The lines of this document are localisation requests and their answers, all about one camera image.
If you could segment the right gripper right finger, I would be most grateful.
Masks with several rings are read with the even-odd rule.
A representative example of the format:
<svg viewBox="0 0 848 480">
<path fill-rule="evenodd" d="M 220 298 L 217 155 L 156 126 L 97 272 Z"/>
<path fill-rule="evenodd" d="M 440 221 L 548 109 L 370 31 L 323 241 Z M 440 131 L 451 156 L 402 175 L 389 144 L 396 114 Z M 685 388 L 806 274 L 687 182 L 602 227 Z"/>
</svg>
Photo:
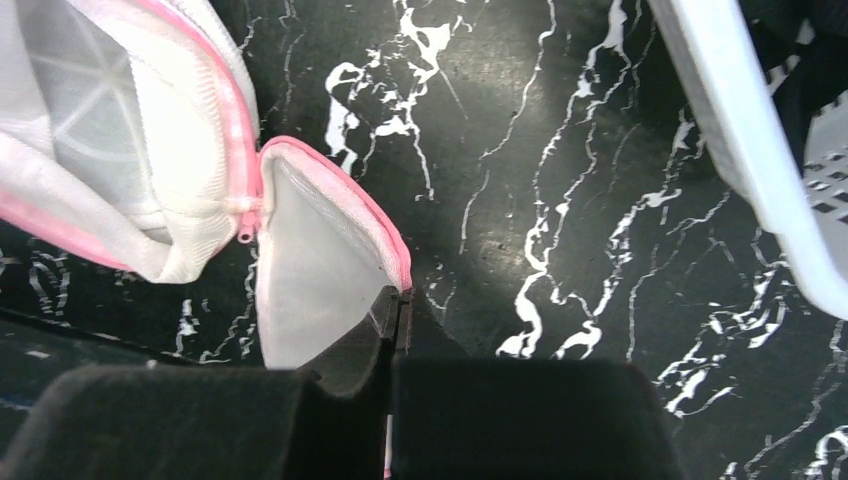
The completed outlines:
<svg viewBox="0 0 848 480">
<path fill-rule="evenodd" d="M 683 479 L 657 392 L 634 364 L 411 353 L 391 304 L 394 479 Z"/>
</svg>

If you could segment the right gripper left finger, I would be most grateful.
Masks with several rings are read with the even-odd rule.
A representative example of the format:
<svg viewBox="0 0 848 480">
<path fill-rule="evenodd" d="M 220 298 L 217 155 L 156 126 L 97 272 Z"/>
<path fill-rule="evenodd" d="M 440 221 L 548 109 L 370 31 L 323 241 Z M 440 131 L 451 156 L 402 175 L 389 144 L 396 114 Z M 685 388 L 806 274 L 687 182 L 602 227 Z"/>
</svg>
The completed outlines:
<svg viewBox="0 0 848 480">
<path fill-rule="evenodd" d="M 58 377 L 5 479 L 380 479 L 401 296 L 294 370 L 94 366 Z"/>
</svg>

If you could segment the white mesh bag pink zipper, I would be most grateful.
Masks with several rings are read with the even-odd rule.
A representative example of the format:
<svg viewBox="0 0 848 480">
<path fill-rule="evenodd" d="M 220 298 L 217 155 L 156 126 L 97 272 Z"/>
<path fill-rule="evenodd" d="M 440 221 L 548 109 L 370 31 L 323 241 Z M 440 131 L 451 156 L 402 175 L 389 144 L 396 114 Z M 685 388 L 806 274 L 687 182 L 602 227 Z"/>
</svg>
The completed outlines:
<svg viewBox="0 0 848 480">
<path fill-rule="evenodd" d="M 153 283 L 256 242 L 274 369 L 412 286 L 397 228 L 346 172 L 295 138 L 260 141 L 253 82 L 207 1 L 2 3 L 1 217 Z"/>
</svg>

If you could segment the white plastic basket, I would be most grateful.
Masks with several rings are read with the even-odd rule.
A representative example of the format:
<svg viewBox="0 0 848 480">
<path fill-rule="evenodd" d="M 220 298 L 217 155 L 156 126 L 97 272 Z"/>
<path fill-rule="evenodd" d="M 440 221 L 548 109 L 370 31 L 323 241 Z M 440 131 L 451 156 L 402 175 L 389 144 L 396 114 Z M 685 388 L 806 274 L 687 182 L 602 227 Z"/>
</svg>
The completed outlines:
<svg viewBox="0 0 848 480">
<path fill-rule="evenodd" d="M 777 237 L 801 293 L 846 318 L 846 95 L 814 116 L 800 172 L 772 99 L 797 57 L 764 71 L 737 1 L 650 8 L 718 174 Z"/>
</svg>

